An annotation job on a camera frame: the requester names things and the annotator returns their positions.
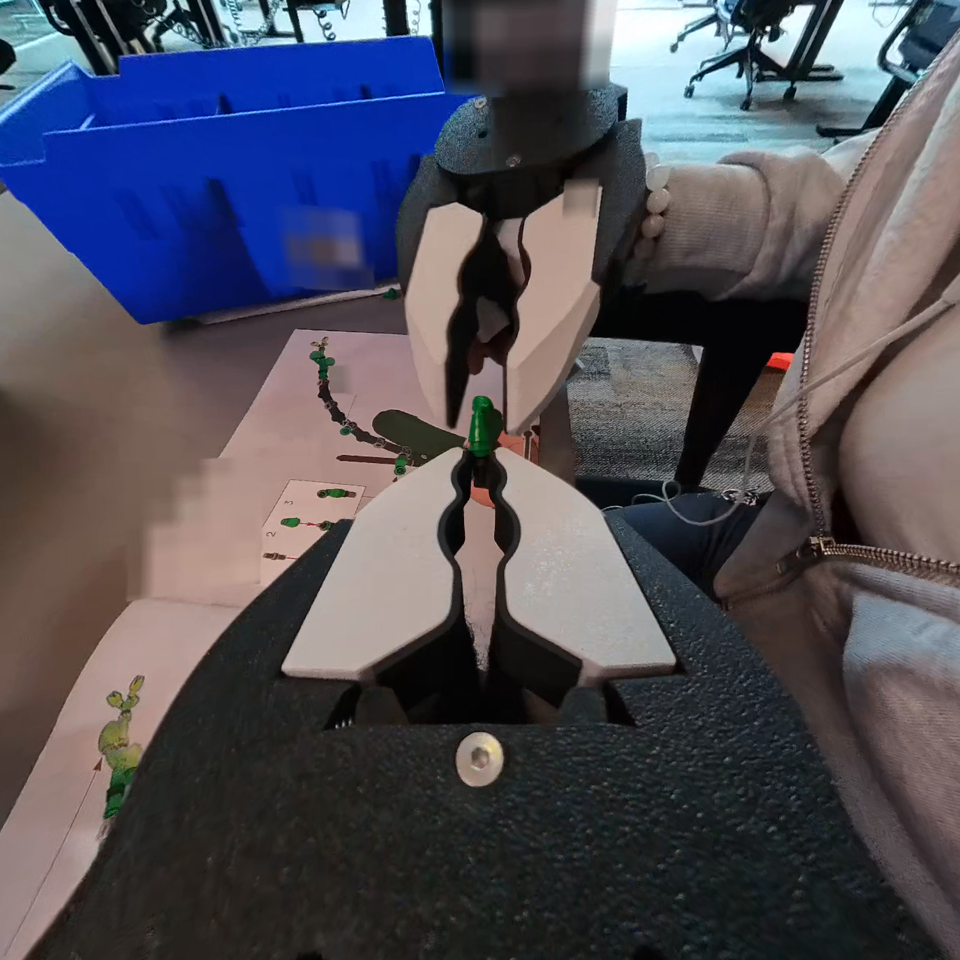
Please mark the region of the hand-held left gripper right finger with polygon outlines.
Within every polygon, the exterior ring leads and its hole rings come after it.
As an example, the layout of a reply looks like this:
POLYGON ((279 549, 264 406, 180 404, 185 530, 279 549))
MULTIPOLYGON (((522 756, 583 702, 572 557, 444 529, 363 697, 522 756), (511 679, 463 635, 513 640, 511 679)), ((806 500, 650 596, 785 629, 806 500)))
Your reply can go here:
POLYGON ((599 688, 666 676, 677 655, 603 512, 512 450, 472 457, 494 507, 490 677, 512 688, 599 688))

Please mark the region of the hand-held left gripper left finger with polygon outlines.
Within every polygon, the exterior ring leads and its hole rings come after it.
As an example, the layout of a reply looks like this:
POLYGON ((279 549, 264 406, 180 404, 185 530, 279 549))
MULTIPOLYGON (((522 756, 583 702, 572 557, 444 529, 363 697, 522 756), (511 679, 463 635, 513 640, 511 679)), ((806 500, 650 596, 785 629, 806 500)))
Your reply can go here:
POLYGON ((450 449, 378 494, 361 510, 327 571, 282 663, 297 679, 367 682, 413 666, 427 683, 433 657, 475 663, 456 555, 472 458, 450 449))

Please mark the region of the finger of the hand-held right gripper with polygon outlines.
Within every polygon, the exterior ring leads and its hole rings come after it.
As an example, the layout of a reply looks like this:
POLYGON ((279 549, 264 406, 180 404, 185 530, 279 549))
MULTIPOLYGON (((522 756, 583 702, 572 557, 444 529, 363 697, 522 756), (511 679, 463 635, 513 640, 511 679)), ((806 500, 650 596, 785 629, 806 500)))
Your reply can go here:
POLYGON ((484 217, 461 203, 429 209, 404 293, 417 382, 434 421, 450 428, 461 416, 472 343, 499 332, 493 303, 463 292, 464 269, 484 228, 484 217))
POLYGON ((593 270, 601 198, 599 181, 570 180, 521 224, 525 285, 505 365, 504 423, 511 435, 543 413, 597 317, 601 289, 593 270))

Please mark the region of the green toy brick piece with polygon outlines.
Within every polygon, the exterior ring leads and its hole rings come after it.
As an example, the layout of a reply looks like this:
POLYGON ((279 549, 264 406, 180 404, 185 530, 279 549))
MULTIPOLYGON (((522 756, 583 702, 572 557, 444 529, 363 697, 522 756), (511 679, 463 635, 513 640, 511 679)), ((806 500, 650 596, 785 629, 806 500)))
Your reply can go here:
POLYGON ((503 417, 493 400, 484 395, 474 396, 468 433, 468 449, 476 460, 488 458, 497 449, 503 432, 503 417))

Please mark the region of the person's right forearm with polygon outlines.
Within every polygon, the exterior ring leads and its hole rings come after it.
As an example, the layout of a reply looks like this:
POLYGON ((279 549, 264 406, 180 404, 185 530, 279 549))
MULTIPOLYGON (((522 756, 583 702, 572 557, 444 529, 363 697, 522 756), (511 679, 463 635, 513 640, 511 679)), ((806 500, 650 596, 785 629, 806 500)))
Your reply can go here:
POLYGON ((662 233, 638 243, 626 278, 649 294, 806 302, 834 210, 877 134, 672 167, 662 233))

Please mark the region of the instruction booklet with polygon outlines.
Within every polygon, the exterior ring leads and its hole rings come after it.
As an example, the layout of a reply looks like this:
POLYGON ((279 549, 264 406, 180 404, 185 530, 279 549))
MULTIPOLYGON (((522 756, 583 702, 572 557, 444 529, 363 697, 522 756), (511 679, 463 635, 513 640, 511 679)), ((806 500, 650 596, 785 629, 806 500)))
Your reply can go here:
POLYGON ((25 958, 90 869, 138 758, 240 610, 391 483, 397 454, 341 433, 318 398, 312 342, 335 359, 330 403, 374 436, 388 411, 428 424, 408 337, 294 330, 221 456, 149 534, 144 585, 66 697, 2 827, 2 958, 25 958))

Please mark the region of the person's leg in dark pants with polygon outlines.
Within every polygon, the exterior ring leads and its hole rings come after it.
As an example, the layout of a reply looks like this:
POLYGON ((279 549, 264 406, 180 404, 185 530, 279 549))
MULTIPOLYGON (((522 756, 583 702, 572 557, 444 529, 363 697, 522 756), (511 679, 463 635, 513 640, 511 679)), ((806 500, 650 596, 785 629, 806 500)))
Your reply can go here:
POLYGON ((719 490, 649 479, 580 476, 576 489, 618 514, 711 600, 714 580, 770 498, 763 491, 734 504, 719 490))

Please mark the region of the black office chair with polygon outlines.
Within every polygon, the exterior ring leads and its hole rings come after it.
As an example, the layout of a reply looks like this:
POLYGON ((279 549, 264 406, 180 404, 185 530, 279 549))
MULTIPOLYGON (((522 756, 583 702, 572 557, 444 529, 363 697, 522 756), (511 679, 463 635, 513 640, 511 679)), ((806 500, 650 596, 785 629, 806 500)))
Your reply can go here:
POLYGON ((675 54, 684 40, 709 27, 724 42, 723 51, 703 60, 689 78, 682 91, 684 99, 694 96, 697 84, 704 78, 732 66, 736 67, 736 77, 745 83, 739 104, 743 112, 750 110, 755 86, 761 83, 784 83, 782 99, 791 102, 802 83, 844 80, 844 74, 836 67, 818 60, 842 1, 713 1, 709 6, 710 14, 686 24, 669 47, 675 54), (809 9, 807 18, 792 52, 780 61, 768 54, 765 47, 781 38, 786 20, 798 8, 809 9))
POLYGON ((816 127, 821 138, 839 142, 883 126, 902 97, 921 78, 959 27, 958 1, 913 1, 881 45, 877 67, 889 82, 860 126, 816 127))

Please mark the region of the blue plastic bin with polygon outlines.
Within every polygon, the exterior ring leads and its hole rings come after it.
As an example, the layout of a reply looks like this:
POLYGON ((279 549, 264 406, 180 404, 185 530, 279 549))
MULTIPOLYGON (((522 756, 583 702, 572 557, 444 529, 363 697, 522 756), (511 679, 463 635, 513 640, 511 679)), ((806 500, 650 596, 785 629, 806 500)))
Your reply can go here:
POLYGON ((2 108, 2 182, 140 325, 372 289, 466 101, 426 37, 68 62, 2 108))

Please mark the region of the person's grey hoodie torso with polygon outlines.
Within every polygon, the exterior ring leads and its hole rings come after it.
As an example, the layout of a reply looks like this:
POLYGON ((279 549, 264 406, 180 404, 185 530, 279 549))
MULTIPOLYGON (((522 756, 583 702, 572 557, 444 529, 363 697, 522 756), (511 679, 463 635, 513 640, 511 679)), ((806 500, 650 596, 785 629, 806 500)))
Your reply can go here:
MULTIPOLYGON (((829 222, 776 398, 958 278, 959 52, 882 126, 829 222)), ((797 701, 874 862, 958 958, 958 305, 769 428, 774 492, 716 582, 797 701)))

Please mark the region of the black table frame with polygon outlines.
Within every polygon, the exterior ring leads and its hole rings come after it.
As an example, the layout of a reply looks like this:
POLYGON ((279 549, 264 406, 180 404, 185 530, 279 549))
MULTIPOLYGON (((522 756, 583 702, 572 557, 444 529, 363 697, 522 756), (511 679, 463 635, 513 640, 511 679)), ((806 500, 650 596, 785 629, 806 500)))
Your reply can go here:
POLYGON ((793 354, 808 322, 797 298, 728 298, 650 294, 626 288, 601 307, 591 336, 702 348, 674 480, 686 492, 701 487, 707 467, 769 360, 793 354))

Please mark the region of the white hoodie drawstring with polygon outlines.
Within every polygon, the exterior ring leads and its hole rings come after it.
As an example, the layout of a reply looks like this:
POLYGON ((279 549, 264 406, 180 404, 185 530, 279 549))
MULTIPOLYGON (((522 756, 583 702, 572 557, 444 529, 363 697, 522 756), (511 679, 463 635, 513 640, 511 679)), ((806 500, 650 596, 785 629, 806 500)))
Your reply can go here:
POLYGON ((762 420, 761 424, 750 434, 748 441, 748 446, 745 454, 745 459, 743 462, 742 476, 741 476, 741 486, 740 487, 730 487, 726 490, 721 491, 719 494, 716 494, 714 498, 720 498, 729 504, 728 509, 721 513, 719 516, 714 519, 697 521, 688 516, 683 515, 675 506, 676 497, 670 497, 667 495, 667 490, 669 482, 663 482, 661 485, 661 491, 663 496, 659 498, 659 501, 663 503, 670 513, 679 521, 689 526, 695 527, 707 527, 712 525, 717 525, 720 522, 725 521, 730 517, 736 510, 741 507, 748 506, 751 503, 751 494, 752 490, 748 487, 750 479, 753 475, 752 470, 752 460, 754 455, 754 450, 758 441, 758 438, 764 434, 769 427, 773 426, 778 420, 782 419, 789 411, 796 407, 800 407, 802 401, 807 397, 811 396, 813 393, 818 391, 820 388, 825 386, 828 383, 831 383, 836 378, 844 375, 848 370, 858 366, 860 363, 864 362, 867 359, 876 359, 883 350, 887 347, 892 346, 895 342, 898 342, 904 339, 907 335, 919 331, 925 325, 928 325, 949 311, 953 310, 955 306, 958 306, 959 302, 959 286, 958 286, 958 277, 954 278, 954 281, 951 282, 946 289, 942 292, 940 297, 934 301, 930 306, 926 307, 924 310, 920 311, 918 314, 914 315, 912 318, 909 318, 905 323, 901 324, 897 329, 891 331, 890 333, 875 339, 874 341, 868 343, 865 347, 860 349, 857 353, 850 355, 845 361, 841 364, 834 366, 827 372, 815 377, 810 380, 808 374, 803 370, 802 371, 802 384, 792 393, 784 402, 781 402, 779 405, 774 406, 770 414, 762 420))

